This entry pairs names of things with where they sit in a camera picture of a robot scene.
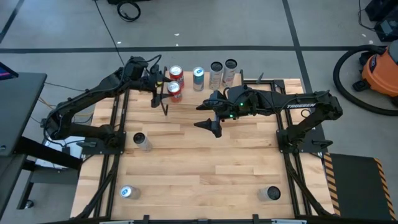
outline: caution stripe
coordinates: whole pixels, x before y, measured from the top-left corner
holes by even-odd
[[[394,213],[394,208],[392,207],[392,202],[390,198],[390,193],[388,192],[387,188],[387,181],[386,181],[386,176],[384,175],[383,168],[381,166],[381,161],[379,159],[374,158],[377,164],[377,168],[379,169],[379,174],[380,174],[380,179],[381,179],[381,185],[383,187],[384,195],[386,196],[387,200],[387,206],[389,207],[389,212],[391,215],[391,220],[396,221],[397,217],[396,214]]]
[[[333,172],[333,164],[331,162],[330,153],[327,152],[323,155],[323,161],[325,164],[326,180],[328,182],[331,203],[333,204],[333,208],[335,209],[335,214],[340,216],[340,206],[338,204],[336,179],[335,173]]]

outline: wood plank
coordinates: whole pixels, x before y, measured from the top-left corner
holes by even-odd
[[[186,87],[192,87],[191,80],[187,77]],[[287,93],[303,92],[299,79],[285,80],[285,85]],[[267,85],[251,86],[269,90]],[[142,219],[143,215],[162,220],[241,219],[252,218],[255,213],[260,218],[294,217],[284,160],[275,139],[275,115],[227,120],[222,124],[223,136],[214,138],[209,131],[193,126],[213,117],[211,111],[195,110],[211,92],[187,93],[186,101],[170,105],[168,116],[164,116],[160,107],[150,107],[150,94],[131,91],[126,150],[119,163],[112,219]],[[113,99],[97,103],[93,126],[109,123],[112,105]],[[303,120],[300,112],[291,110],[294,123]],[[137,132],[147,135],[153,150],[144,152],[133,143]],[[102,159],[94,156],[83,164],[71,216],[84,209],[98,188]],[[320,159],[301,154],[301,160],[308,188],[325,209],[333,212]],[[121,198],[119,189],[123,185],[140,189],[141,198]],[[259,201],[257,191],[271,185],[280,189],[281,198]],[[301,193],[297,192],[303,210]],[[102,215],[107,199],[105,194]]]

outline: soda can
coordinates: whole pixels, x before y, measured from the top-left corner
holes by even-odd
[[[120,196],[122,198],[138,199],[141,196],[141,191],[138,188],[125,185],[120,188]]]
[[[171,66],[170,79],[177,81],[181,89],[184,88],[184,71],[178,65]]]
[[[178,103],[181,102],[182,100],[182,93],[181,93],[181,88],[180,88],[180,84],[178,84],[177,81],[171,81],[169,82],[169,84],[167,85],[167,91],[173,95],[171,97],[171,100],[174,103]]]
[[[220,62],[213,62],[210,65],[209,89],[218,90],[223,76],[223,64]]]
[[[152,150],[152,144],[149,142],[144,133],[136,133],[132,139],[134,140],[134,143],[136,143],[137,146],[143,151],[149,152]]]
[[[205,82],[205,70],[201,67],[193,69],[193,90],[202,91]]]
[[[280,190],[275,186],[266,187],[257,192],[257,197],[262,202],[278,200],[280,198]]]
[[[224,76],[223,76],[224,87],[232,87],[237,66],[238,63],[233,59],[228,59],[227,61],[225,61]]]

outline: red soda can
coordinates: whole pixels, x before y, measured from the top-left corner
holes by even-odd
[[[170,79],[177,81],[181,88],[184,88],[184,71],[178,65],[171,66]]]
[[[180,88],[180,84],[178,84],[177,81],[172,81],[167,85],[167,91],[173,95],[171,97],[171,100],[174,103],[178,103],[181,102],[182,100],[182,94],[181,94],[181,88]]]

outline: black hose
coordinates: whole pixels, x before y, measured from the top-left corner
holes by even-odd
[[[125,13],[125,12],[122,13],[120,7],[122,7],[122,5],[124,5],[124,4],[130,4],[130,5],[134,6],[138,10],[138,15],[134,18],[131,18],[127,15],[127,13]],[[126,22],[134,22],[141,16],[140,7],[137,5],[137,3],[133,2],[132,0],[121,1],[117,6],[117,10],[118,10],[118,14],[119,14],[120,18],[122,18],[122,20],[124,20]]]
[[[362,52],[362,51],[368,51],[368,52],[371,52],[372,54],[383,54],[385,52],[385,48],[378,47],[375,45],[361,45],[361,46],[356,47],[353,50],[347,51],[343,56],[341,56],[341,58],[337,61],[336,65],[335,65],[335,69],[333,70],[333,81],[336,85],[337,90],[348,101],[354,103],[355,105],[357,105],[360,108],[363,108],[367,111],[370,111],[370,112],[373,112],[376,114],[386,115],[386,116],[398,116],[398,110],[387,110],[387,109],[378,108],[377,106],[373,106],[368,103],[365,103],[362,100],[358,99],[357,97],[353,96],[351,93],[349,93],[341,84],[341,81],[340,81],[341,66],[353,54],[356,54],[356,53]]]

